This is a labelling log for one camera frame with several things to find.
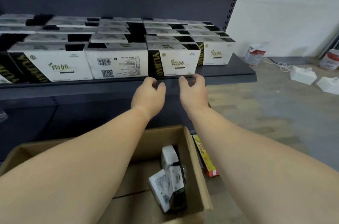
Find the open cardboard box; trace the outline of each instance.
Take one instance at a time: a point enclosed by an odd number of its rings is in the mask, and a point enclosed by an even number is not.
[[[15,147],[1,165],[0,176],[65,141],[67,139],[49,140]],[[148,178],[161,170],[161,149],[167,145],[177,146],[185,178],[187,209],[178,214],[162,213],[147,184]],[[98,224],[203,223],[204,211],[212,208],[195,145],[188,129],[183,126],[155,128],[145,130],[143,133],[120,187]]]

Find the power cord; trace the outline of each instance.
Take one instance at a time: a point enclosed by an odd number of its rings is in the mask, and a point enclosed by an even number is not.
[[[293,66],[292,65],[287,65],[287,63],[278,63],[278,64],[277,63],[269,63],[269,62],[264,61],[264,60],[263,60],[263,62],[268,63],[268,64],[275,64],[275,65],[279,66],[280,70],[282,72],[289,72],[289,71],[293,70]]]

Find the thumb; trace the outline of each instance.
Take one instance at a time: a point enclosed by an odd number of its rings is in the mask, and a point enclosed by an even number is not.
[[[165,85],[165,83],[161,82],[161,83],[158,85],[157,91],[158,91],[161,95],[165,96],[165,94],[166,94],[166,85]]]
[[[179,78],[179,87],[180,87],[180,90],[183,90],[189,87],[189,82],[183,76]]]

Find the wooden floor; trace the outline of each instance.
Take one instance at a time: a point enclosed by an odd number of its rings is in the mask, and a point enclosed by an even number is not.
[[[339,76],[337,71],[311,67],[319,78]],[[309,154],[339,171],[339,95],[290,80],[288,73],[273,64],[260,63],[254,69],[257,83],[208,86],[212,108],[245,129]],[[220,177],[206,177],[206,183],[214,206],[207,213],[207,223],[248,223]]]

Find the forearm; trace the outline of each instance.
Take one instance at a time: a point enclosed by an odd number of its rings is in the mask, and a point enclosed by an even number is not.
[[[189,116],[233,198],[251,221],[312,223],[338,218],[335,170],[244,130],[210,108]]]
[[[129,110],[2,176],[0,222],[96,223],[147,123],[141,111]]]

